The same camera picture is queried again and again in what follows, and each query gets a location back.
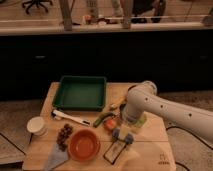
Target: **terracotta bowl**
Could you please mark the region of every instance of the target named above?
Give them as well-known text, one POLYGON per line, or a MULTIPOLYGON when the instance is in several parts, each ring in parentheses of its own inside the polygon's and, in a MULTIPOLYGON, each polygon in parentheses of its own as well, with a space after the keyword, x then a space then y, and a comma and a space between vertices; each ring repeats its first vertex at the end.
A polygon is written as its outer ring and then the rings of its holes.
POLYGON ((92 131, 82 129, 74 133, 68 144, 68 153, 73 160, 92 160, 99 152, 100 141, 92 131))

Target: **green tray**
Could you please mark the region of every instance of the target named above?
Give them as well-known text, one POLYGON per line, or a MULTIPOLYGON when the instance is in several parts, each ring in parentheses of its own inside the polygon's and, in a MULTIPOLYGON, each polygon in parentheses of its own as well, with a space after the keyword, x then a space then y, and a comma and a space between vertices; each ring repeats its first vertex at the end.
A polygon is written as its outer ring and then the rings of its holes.
POLYGON ((101 111, 105 98, 105 77, 64 76, 52 105, 60 109, 101 111))

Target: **floor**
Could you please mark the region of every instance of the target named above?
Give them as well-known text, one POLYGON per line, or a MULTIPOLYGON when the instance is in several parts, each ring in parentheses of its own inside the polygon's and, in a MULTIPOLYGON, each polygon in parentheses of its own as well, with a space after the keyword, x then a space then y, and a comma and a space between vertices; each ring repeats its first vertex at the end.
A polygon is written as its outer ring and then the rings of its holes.
MULTIPOLYGON (((30 10, 30 15, 26 14, 21 6, 24 0, 6 0, 0 4, 0 27, 17 27, 17 26, 52 26, 59 25, 62 21, 59 3, 53 0, 54 5, 50 6, 49 13, 45 13, 42 8, 33 7, 30 10)), ((201 21, 213 7, 212 0, 166 0, 166 12, 161 22, 191 22, 201 21)), ((99 14, 104 16, 113 16, 111 1, 98 0, 99 14)), ((78 0, 72 11, 72 19, 75 23, 82 22, 82 16, 87 14, 85 0, 78 0)), ((143 17, 148 17, 148 22, 151 22, 150 17, 154 14, 153 11, 144 13, 143 17)))
MULTIPOLYGON (((159 96, 213 111, 213 91, 159 93, 159 96)), ((42 104, 43 99, 0 102, 1 133, 13 141, 23 152, 26 152, 30 141, 30 135, 26 131, 26 123, 31 117, 39 115, 42 104)), ((165 120, 167 128, 173 125, 172 122, 165 120)), ((168 130, 168 137, 177 162, 184 164, 191 171, 212 171, 212 150, 180 129, 168 130)), ((24 154, 2 137, 0 138, 0 144, 0 163, 2 164, 0 170, 21 171, 21 161, 24 154), (15 162, 15 158, 19 162, 3 164, 7 160, 10 161, 10 158, 13 158, 13 162, 15 162)), ((177 165, 177 171, 184 170, 183 167, 177 165)))

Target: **cable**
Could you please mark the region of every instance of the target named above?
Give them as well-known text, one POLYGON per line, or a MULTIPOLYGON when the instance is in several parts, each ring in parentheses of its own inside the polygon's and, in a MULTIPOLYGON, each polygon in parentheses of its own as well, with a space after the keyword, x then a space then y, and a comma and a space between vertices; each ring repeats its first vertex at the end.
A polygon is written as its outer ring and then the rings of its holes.
POLYGON ((70 14, 72 14, 72 10, 74 8, 75 5, 75 0, 72 1, 71 7, 70 7, 70 14))
POLYGON ((179 163, 179 162, 175 162, 176 165, 179 165, 181 167, 183 167, 184 169, 186 169, 187 171, 190 171, 190 169, 188 167, 186 167, 186 165, 179 163))
POLYGON ((17 145, 15 145, 12 141, 10 141, 5 135, 3 135, 2 133, 0 133, 0 135, 6 139, 10 144, 12 144, 17 150, 19 150, 20 152, 22 152, 24 155, 26 155, 26 153, 24 151, 22 151, 17 145))
POLYGON ((185 17, 185 19, 184 19, 184 22, 186 22, 186 20, 188 19, 188 16, 189 16, 189 13, 191 12, 193 3, 194 3, 194 2, 192 1, 192 2, 191 2, 191 5, 190 5, 190 7, 189 7, 189 10, 188 10, 188 12, 187 12, 187 14, 186 14, 186 17, 185 17))
POLYGON ((211 147, 209 144, 207 144, 205 141, 203 141, 200 137, 198 137, 197 135, 193 134, 192 132, 190 132, 190 131, 188 131, 188 130, 186 130, 186 129, 184 129, 184 128, 181 128, 181 127, 179 127, 179 126, 171 126, 171 127, 166 128, 166 131, 168 131, 168 130, 170 130, 170 129, 174 129, 174 128, 176 128, 176 129, 181 129, 181 130, 183 130, 183 131, 188 132, 188 133, 191 134, 193 137, 197 138, 201 143, 203 143, 203 144, 204 144, 206 147, 208 147, 210 150, 213 150, 213 147, 211 147))

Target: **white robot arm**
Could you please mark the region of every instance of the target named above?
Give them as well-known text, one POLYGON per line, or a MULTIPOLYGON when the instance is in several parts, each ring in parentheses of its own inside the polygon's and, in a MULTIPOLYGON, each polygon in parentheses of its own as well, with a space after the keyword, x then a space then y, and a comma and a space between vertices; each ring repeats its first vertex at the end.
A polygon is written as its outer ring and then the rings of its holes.
POLYGON ((126 122, 133 123, 147 111, 166 118, 213 143, 213 112, 172 102, 156 96, 157 88, 145 81, 130 89, 122 111, 126 122))

